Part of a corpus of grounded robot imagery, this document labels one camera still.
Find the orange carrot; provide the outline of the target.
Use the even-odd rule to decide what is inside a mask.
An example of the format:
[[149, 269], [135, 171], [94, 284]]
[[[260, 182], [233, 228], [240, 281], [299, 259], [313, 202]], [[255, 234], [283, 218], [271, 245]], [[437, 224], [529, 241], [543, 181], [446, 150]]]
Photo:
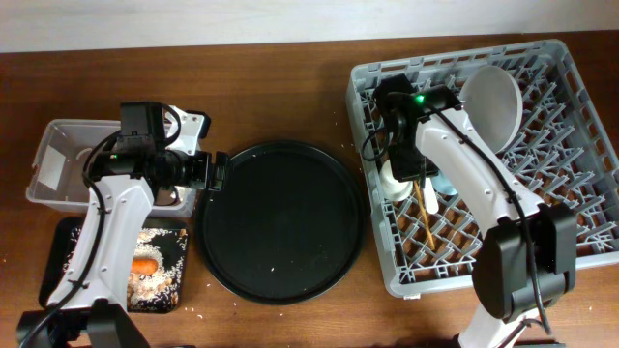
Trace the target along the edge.
[[134, 258], [131, 266], [131, 273], [137, 275], [150, 276], [159, 269], [159, 263], [150, 258]]

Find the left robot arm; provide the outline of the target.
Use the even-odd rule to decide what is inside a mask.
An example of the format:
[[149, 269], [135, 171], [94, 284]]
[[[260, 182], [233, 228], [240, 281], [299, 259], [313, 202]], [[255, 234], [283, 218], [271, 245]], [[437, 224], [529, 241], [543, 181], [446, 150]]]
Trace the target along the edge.
[[69, 268], [46, 307], [26, 311], [21, 347], [67, 347], [86, 333], [94, 347], [145, 347], [127, 312], [138, 234], [162, 189], [221, 191], [228, 156], [200, 149], [211, 125], [203, 111], [157, 101], [121, 105], [119, 130], [97, 144], [81, 172], [89, 204]]

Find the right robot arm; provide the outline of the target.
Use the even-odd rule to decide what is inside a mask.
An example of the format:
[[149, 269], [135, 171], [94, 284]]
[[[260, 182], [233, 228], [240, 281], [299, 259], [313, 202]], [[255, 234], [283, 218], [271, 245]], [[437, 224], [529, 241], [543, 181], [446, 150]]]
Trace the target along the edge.
[[511, 347], [533, 325], [548, 331], [546, 308], [575, 287], [577, 222], [571, 208], [546, 204], [497, 157], [523, 114], [515, 79], [487, 66], [455, 93], [446, 85], [418, 91], [398, 74], [371, 99], [390, 161], [383, 189], [400, 200], [409, 183], [442, 173], [482, 234], [472, 271], [480, 304], [457, 345]]

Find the light blue cup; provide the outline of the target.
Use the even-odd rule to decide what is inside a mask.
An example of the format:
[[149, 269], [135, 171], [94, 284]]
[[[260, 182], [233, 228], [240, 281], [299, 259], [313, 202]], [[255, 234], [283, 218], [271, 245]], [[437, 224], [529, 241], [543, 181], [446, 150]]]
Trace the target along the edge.
[[431, 179], [434, 189], [440, 194], [446, 196], [454, 196], [457, 194], [457, 190], [451, 183], [451, 181], [445, 177], [442, 173]]

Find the pale green plate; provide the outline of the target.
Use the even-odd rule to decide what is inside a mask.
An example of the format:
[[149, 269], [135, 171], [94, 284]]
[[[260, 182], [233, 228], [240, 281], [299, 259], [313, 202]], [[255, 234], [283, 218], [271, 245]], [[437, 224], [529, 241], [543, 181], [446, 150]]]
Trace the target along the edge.
[[473, 128], [493, 153], [513, 142], [522, 121], [523, 100], [509, 73], [495, 66], [479, 68], [463, 84], [459, 98]]

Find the cream cup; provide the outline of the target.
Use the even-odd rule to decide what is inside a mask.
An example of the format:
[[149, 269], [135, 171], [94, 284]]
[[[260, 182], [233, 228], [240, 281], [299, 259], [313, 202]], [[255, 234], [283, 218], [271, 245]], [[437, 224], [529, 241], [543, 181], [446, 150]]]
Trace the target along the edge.
[[392, 202], [400, 202], [409, 197], [413, 190], [413, 183], [400, 182], [393, 174], [391, 161], [387, 159], [380, 170], [379, 180], [384, 197]]

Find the white plastic fork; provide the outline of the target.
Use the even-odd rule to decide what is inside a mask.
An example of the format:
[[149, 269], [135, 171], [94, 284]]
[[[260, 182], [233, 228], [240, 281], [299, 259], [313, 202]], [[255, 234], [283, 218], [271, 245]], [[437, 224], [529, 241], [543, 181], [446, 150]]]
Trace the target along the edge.
[[430, 178], [425, 178], [423, 187], [423, 198], [426, 211], [431, 215], [436, 214], [439, 210], [439, 205], [432, 184], [432, 180]]

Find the wooden chopstick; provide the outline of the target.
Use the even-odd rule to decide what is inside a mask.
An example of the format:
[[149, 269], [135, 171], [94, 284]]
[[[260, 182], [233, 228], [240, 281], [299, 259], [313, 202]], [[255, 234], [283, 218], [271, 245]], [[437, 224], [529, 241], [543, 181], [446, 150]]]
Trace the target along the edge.
[[425, 207], [424, 202], [423, 202], [423, 196], [422, 196], [422, 192], [421, 192], [421, 189], [420, 189], [420, 186], [419, 186], [419, 182], [418, 181], [414, 181], [413, 182], [413, 187], [414, 187], [414, 190], [415, 190], [415, 196], [416, 196], [416, 198], [418, 200], [418, 206], [419, 206], [419, 209], [420, 209], [420, 212], [421, 212], [422, 222], [423, 222], [425, 230], [426, 230], [427, 242], [428, 242], [429, 248], [431, 250], [435, 250], [436, 246], [435, 246], [435, 242], [433, 240], [433, 236], [432, 236], [432, 233], [431, 233], [431, 228], [429, 226], [429, 219], [428, 219], [428, 216], [427, 216], [426, 207]]

